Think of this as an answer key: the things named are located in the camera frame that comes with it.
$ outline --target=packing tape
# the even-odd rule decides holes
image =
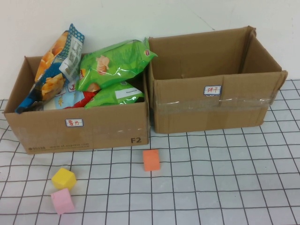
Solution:
[[[183,113],[197,111],[243,111],[269,107],[273,102],[271,98],[245,99],[229,98],[222,100],[190,100],[169,103],[155,102],[159,114]]]

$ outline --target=foam cube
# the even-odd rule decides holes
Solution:
[[[145,171],[160,170],[159,152],[157,149],[143,151]]]
[[[57,214],[61,215],[72,211],[75,207],[73,205],[69,189],[65,188],[51,194],[51,199]]]
[[[59,190],[65,188],[71,190],[76,184],[75,174],[65,168],[60,168],[51,180],[53,185]]]

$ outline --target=empty cardboard box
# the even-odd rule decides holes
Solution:
[[[145,76],[135,86],[144,102],[91,109],[74,108],[14,113],[28,95],[41,57],[25,57],[4,111],[5,117],[29,154],[100,149],[148,144],[149,106]]]
[[[252,27],[149,41],[157,133],[259,126],[287,77]]]

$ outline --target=white label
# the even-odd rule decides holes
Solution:
[[[76,71],[78,71],[79,69],[82,47],[83,44],[81,43],[81,41],[79,41],[72,35],[69,54],[60,66],[60,71],[70,82],[73,81],[76,76],[78,76]]]
[[[136,88],[127,88],[124,90],[116,90],[115,93],[116,93],[116,98],[119,99],[119,98],[126,98],[132,95],[140,94],[141,91]]]
[[[205,86],[204,95],[220,95],[222,86]]]
[[[66,119],[66,126],[69,128],[83,127],[83,120],[82,119]]]

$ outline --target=snack bag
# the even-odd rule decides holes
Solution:
[[[82,92],[75,90],[77,80],[65,84],[63,89],[54,98],[44,105],[38,106],[35,110],[85,107],[85,105],[97,94],[97,92]]]
[[[73,24],[42,57],[29,95],[16,113],[30,111],[56,96],[62,88],[79,76],[79,63],[84,35]]]
[[[133,87],[131,84],[123,81],[101,90],[85,106],[86,109],[101,105],[123,105],[135,103],[138,98],[143,98],[144,94]]]
[[[147,44],[138,40],[124,41],[87,54],[80,64],[80,81],[76,89],[96,91],[131,79],[155,56]]]

